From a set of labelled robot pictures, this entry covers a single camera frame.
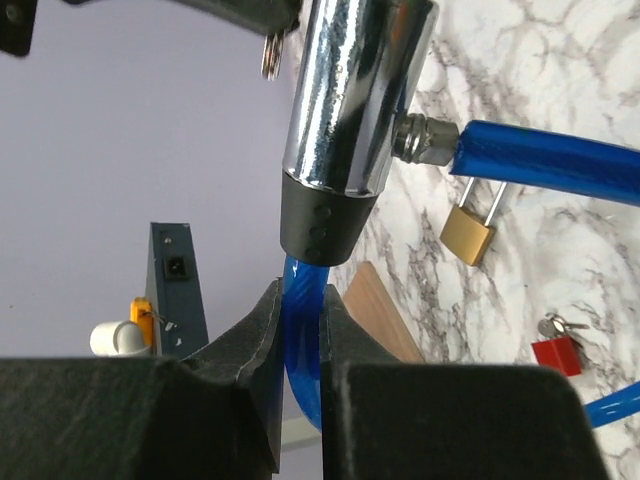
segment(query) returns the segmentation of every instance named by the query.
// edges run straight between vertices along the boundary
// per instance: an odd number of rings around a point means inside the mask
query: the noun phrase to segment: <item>marble surface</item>
[[[438,3],[413,110],[640,147],[640,1]],[[290,39],[294,70],[305,26]],[[478,187],[475,205],[488,208],[498,185]],[[444,169],[396,162],[352,259],[332,273],[338,289],[372,261],[431,362],[534,363],[537,322],[557,312],[591,327],[575,334],[585,402],[640,380],[640,210],[513,185],[470,268],[438,239],[463,188]],[[640,415],[597,438],[612,478],[640,478]]]

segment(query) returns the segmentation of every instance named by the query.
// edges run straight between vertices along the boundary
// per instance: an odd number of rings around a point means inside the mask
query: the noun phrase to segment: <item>blue tube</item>
[[[319,337],[329,268],[307,265],[287,255],[283,277],[280,316],[289,382],[302,412],[322,430]]]
[[[640,382],[618,390],[585,406],[593,428],[640,412]]]
[[[451,173],[640,206],[640,152],[568,135],[472,121]]]

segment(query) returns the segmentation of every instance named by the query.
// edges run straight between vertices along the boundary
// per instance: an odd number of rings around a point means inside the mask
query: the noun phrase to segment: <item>white cylinder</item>
[[[140,327],[129,321],[101,323],[91,332],[89,344],[99,357],[138,357],[151,353]]]

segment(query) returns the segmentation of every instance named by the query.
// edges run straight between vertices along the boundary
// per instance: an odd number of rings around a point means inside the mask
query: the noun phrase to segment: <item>wooden board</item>
[[[398,309],[371,262],[363,262],[343,299],[349,314],[403,362],[424,363]]]

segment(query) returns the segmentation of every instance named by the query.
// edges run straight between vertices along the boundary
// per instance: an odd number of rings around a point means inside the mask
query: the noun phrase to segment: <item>bunch of keys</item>
[[[475,181],[473,177],[469,179],[460,202],[451,210],[440,234],[440,241],[451,253],[471,267],[480,263],[496,233],[492,223],[508,185],[506,182],[500,184],[488,215],[482,219],[465,206]]]
[[[567,377],[582,373],[580,355],[570,330],[587,329],[583,323],[569,323],[556,313],[548,313],[538,322],[538,332],[546,338],[531,344],[538,364],[551,367]]]

